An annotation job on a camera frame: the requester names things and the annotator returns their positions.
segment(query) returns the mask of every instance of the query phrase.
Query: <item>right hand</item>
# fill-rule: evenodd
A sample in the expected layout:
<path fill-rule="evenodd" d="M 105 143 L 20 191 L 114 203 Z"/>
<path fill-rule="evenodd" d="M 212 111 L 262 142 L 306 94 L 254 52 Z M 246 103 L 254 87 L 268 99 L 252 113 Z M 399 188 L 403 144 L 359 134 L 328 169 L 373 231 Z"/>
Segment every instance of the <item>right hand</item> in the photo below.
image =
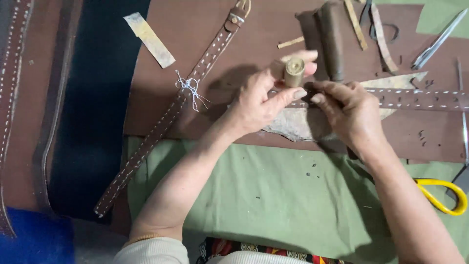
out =
<path fill-rule="evenodd" d="M 326 114 L 332 130 L 358 156 L 387 143 L 379 117 L 379 100 L 358 82 L 346 85 L 324 81 L 313 87 L 322 92 L 311 101 Z"/>

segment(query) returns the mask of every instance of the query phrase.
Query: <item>wooden stick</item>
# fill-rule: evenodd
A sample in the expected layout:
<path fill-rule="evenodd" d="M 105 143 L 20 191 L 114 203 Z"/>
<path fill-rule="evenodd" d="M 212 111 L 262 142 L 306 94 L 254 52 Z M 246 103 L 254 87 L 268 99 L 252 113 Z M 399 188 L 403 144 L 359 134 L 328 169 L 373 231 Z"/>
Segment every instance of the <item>wooden stick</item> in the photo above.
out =
<path fill-rule="evenodd" d="M 278 44 L 277 48 L 287 47 L 287 46 L 290 46 L 290 45 L 293 45 L 295 43 L 302 42 L 302 41 L 304 41 L 304 37 L 299 37 L 297 39 L 293 39 L 293 40 Z"/>
<path fill-rule="evenodd" d="M 365 36 L 363 35 L 362 28 L 360 27 L 358 18 L 356 17 L 352 1 L 345 0 L 344 3 L 345 3 L 345 6 L 347 7 L 348 16 L 350 17 L 350 20 L 352 21 L 353 29 L 355 30 L 355 35 L 358 39 L 358 42 L 360 42 L 360 46 L 362 47 L 362 50 L 366 50 L 368 48 L 368 45 L 366 44 Z"/>

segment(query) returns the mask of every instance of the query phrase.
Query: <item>patterned fabric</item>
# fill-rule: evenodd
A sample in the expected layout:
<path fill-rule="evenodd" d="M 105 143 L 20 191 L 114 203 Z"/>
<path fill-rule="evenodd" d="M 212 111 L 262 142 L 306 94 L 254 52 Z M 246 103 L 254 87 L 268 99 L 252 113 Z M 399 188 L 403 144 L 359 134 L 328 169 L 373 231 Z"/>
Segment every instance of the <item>patterned fabric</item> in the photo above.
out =
<path fill-rule="evenodd" d="M 253 251 L 262 252 L 267 254 L 274 254 L 280 256 L 292 257 L 295 259 L 303 260 L 313 264 L 345 264 L 345 262 L 339 259 L 327 258 L 322 256 L 316 256 L 305 253 L 298 253 L 290 250 L 271 248 L 265 246 L 258 246 L 253 244 L 247 244 L 244 242 L 236 242 L 231 240 L 207 237 L 200 248 L 200 257 L 197 260 L 197 264 L 205 264 L 208 260 L 216 256 L 226 256 L 236 251 Z"/>

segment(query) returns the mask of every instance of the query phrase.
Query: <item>dark blue cloth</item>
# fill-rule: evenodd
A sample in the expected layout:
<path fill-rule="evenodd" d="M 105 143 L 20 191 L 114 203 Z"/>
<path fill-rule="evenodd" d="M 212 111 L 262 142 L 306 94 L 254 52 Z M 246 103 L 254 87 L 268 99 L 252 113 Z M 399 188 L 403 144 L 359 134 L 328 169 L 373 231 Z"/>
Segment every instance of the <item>dark blue cloth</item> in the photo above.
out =
<path fill-rule="evenodd" d="M 8 208 L 17 235 L 0 235 L 0 264 L 73 264 L 72 221 Z"/>

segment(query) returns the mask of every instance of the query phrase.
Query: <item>yellow-handled scissors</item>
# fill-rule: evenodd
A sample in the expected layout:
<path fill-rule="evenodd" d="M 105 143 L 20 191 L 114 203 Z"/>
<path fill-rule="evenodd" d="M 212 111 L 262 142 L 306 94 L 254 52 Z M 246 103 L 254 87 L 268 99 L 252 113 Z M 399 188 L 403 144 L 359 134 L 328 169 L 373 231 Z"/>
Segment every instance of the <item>yellow-handled scissors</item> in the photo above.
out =
<path fill-rule="evenodd" d="M 452 216 L 461 215 L 466 211 L 468 207 L 467 196 L 464 191 L 459 188 L 456 184 L 439 179 L 414 179 L 414 181 L 417 183 L 417 186 L 420 188 L 420 190 L 424 193 L 425 197 L 427 197 L 427 199 L 440 211 Z M 453 210 L 448 209 L 440 201 L 438 201 L 429 191 L 427 191 L 427 189 L 424 188 L 424 185 L 441 185 L 454 191 L 454 193 L 456 193 L 456 197 L 458 197 L 456 208 L 454 208 Z"/>

